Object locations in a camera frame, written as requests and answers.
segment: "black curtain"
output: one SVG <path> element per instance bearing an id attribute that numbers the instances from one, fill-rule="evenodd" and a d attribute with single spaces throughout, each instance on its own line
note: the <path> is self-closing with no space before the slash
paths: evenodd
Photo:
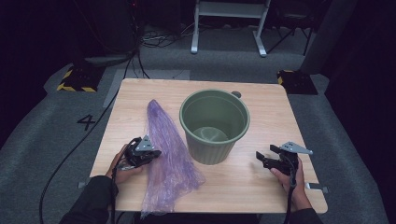
<path id="1" fill-rule="evenodd" d="M 325 95 L 375 179 L 390 223 L 396 223 L 395 40 L 396 3 L 360 0 L 320 72 L 330 80 Z"/>
<path id="2" fill-rule="evenodd" d="M 46 95 L 47 79 L 68 63 L 44 1 L 0 2 L 0 148 Z"/>
<path id="3" fill-rule="evenodd" d="M 180 35 L 180 0 L 148 0 L 142 3 L 145 11 L 144 20 L 147 24 Z"/>

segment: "hand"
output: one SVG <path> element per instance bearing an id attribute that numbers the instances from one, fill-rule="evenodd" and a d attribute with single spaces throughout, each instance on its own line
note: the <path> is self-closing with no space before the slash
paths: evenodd
<path id="1" fill-rule="evenodd" d="M 121 149 L 121 151 L 119 153 L 116 154 L 116 156 L 113 159 L 113 162 L 111 162 L 110 167 L 108 168 L 108 171 L 106 173 L 106 176 L 108 176 L 110 179 L 112 178 L 112 174 L 113 174 L 113 168 L 116 166 L 117 161 L 119 160 L 119 158 L 123 155 L 123 151 L 125 150 L 125 148 L 128 145 L 124 145 L 123 148 Z M 117 175 L 116 175 L 116 184 L 120 184 L 122 182 L 124 182 L 125 180 L 127 180 L 131 175 L 136 175 L 139 174 L 140 172 L 142 172 L 143 167 L 137 167 L 131 170 L 126 170 L 126 171 L 122 171 L 122 170 L 117 170 Z"/>
<path id="2" fill-rule="evenodd" d="M 272 168 L 271 173 L 276 176 L 277 180 L 286 191 L 286 194 L 289 194 L 290 177 L 288 175 L 282 174 L 282 172 L 278 171 L 276 168 Z M 297 186 L 294 189 L 293 194 L 291 195 L 291 201 L 293 202 L 295 208 L 297 210 L 312 208 L 311 202 L 309 202 L 305 194 L 303 162 L 300 160 L 300 158 L 298 158 L 296 182 Z"/>

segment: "green bucket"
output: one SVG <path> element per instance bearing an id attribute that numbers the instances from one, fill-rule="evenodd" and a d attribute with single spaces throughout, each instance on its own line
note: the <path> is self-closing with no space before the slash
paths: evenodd
<path id="1" fill-rule="evenodd" d="M 179 118 L 191 156 L 206 165 L 224 161 L 250 123 L 248 108 L 238 97 L 214 89 L 187 97 Z"/>

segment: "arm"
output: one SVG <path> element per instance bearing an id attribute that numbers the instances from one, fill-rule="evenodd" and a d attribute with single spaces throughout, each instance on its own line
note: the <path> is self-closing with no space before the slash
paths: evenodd
<path id="1" fill-rule="evenodd" d="M 320 224 L 322 223 L 319 219 L 317 213 L 312 208 L 311 202 L 306 197 L 305 187 L 304 187 L 304 171 L 303 163 L 299 160 L 299 165 L 296 174 L 297 186 L 291 195 L 291 202 L 294 205 L 296 211 L 290 215 L 290 224 Z M 282 174 L 276 168 L 271 169 L 271 173 L 276 176 L 279 183 L 282 185 L 286 194 L 289 194 L 290 190 L 290 177 Z"/>
<path id="2" fill-rule="evenodd" d="M 111 203 L 111 190 L 114 191 L 114 196 L 118 193 L 117 185 L 113 185 L 113 180 L 111 179 L 112 170 L 116 166 L 119 157 L 123 155 L 125 148 L 126 146 L 114 157 L 106 175 L 95 176 L 91 179 L 70 211 L 63 216 L 60 221 L 61 224 L 107 223 L 107 209 Z M 118 170 L 116 184 L 124 182 L 131 175 L 140 173 L 142 169 L 142 167 L 138 167 L 128 171 Z"/>

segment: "bucket rim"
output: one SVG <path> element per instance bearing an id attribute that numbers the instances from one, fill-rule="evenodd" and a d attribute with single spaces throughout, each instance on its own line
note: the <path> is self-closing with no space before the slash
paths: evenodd
<path id="1" fill-rule="evenodd" d="M 192 131 L 190 131 L 190 130 L 187 128 L 186 124 L 185 124 L 184 121 L 183 121 L 182 109 L 183 109 L 184 105 L 187 103 L 187 101 L 188 101 L 193 95 L 196 95 L 196 94 L 201 93 L 201 92 L 203 92 L 203 91 L 218 91 L 218 92 L 225 93 L 225 94 L 227 94 L 227 95 L 230 95 L 230 96 L 234 97 L 234 99 L 235 99 L 237 102 L 239 102 L 239 103 L 241 104 L 241 106 L 245 109 L 245 111 L 246 111 L 246 113 L 247 113 L 247 121 L 246 121 L 244 130 L 243 130 L 240 134 L 238 134 L 236 137 L 234 137 L 234 138 L 232 138 L 232 139 L 229 139 L 229 140 L 227 140 L 227 141 L 210 142 L 210 141 L 207 141 L 207 140 L 205 140 L 205 139 L 203 139 L 203 138 L 200 138 L 200 137 L 196 136 Z M 249 125 L 250 125 L 250 113 L 249 113 L 248 107 L 245 105 L 245 103 L 244 103 L 241 99 L 239 99 L 238 97 L 236 97 L 235 95 L 233 95 L 232 93 L 230 93 L 229 91 L 225 91 L 225 90 L 221 90 L 221 89 L 213 89 L 213 88 L 212 88 L 212 89 L 203 89 L 203 90 L 200 90 L 200 91 L 195 91 L 195 92 L 193 92 L 192 94 L 190 94 L 188 97 L 186 97 L 186 99 L 185 99 L 185 100 L 183 101 L 183 103 L 181 104 L 181 107 L 180 107 L 180 109 L 179 109 L 179 116 L 178 116 L 178 117 L 179 117 L 179 120 L 180 120 L 181 127 L 182 127 L 183 130 L 186 132 L 186 135 L 188 134 L 188 135 L 189 135 L 190 137 L 192 137 L 194 140 L 199 141 L 200 143 L 203 143 L 203 144 L 209 145 L 209 146 L 223 146 L 223 145 L 228 145 L 228 144 L 234 144 L 236 141 L 238 141 L 239 139 L 241 139 L 241 138 L 246 134 L 246 132 L 248 131 Z"/>

